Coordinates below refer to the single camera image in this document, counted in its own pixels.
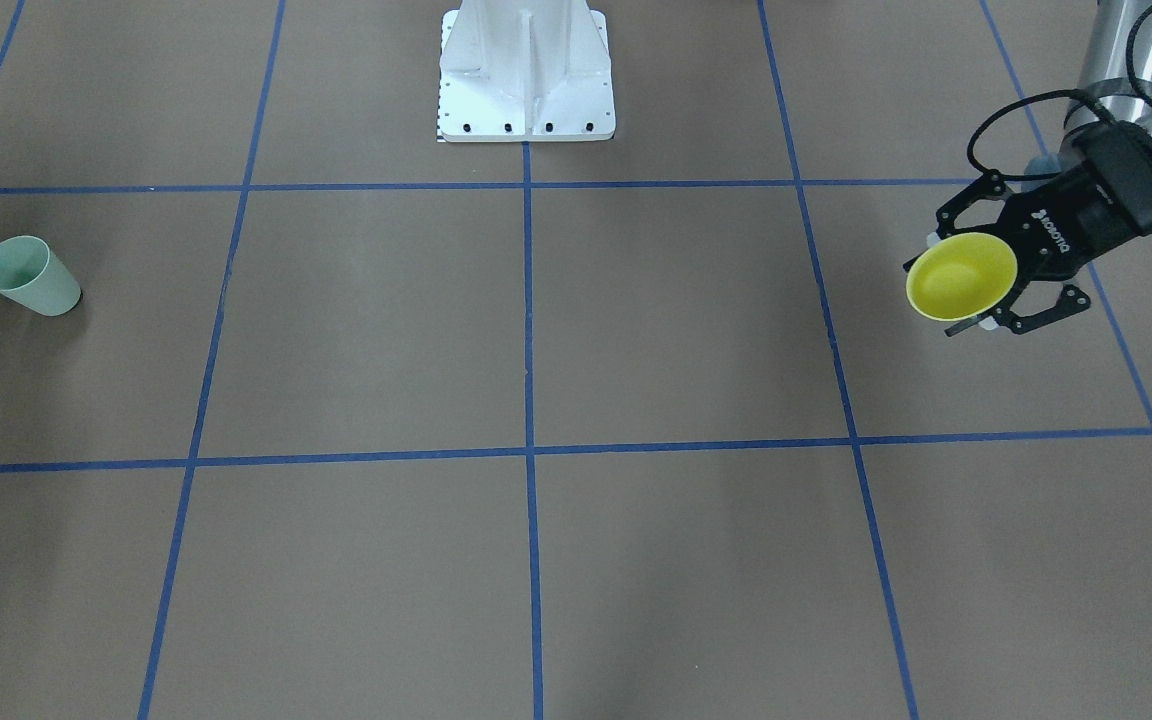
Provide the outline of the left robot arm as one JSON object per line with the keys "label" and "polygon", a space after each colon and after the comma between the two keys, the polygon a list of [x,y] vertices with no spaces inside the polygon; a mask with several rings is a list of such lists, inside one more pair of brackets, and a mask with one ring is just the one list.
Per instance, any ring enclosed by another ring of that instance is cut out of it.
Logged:
{"label": "left robot arm", "polygon": [[[977,145],[996,120],[1068,100],[1058,152],[1009,174]],[[1075,88],[996,109],[968,141],[979,173],[935,213],[925,250],[905,263],[916,313],[947,336],[1002,327],[1025,334],[1091,305],[1079,270],[1152,234],[1152,1],[1101,1]]]}

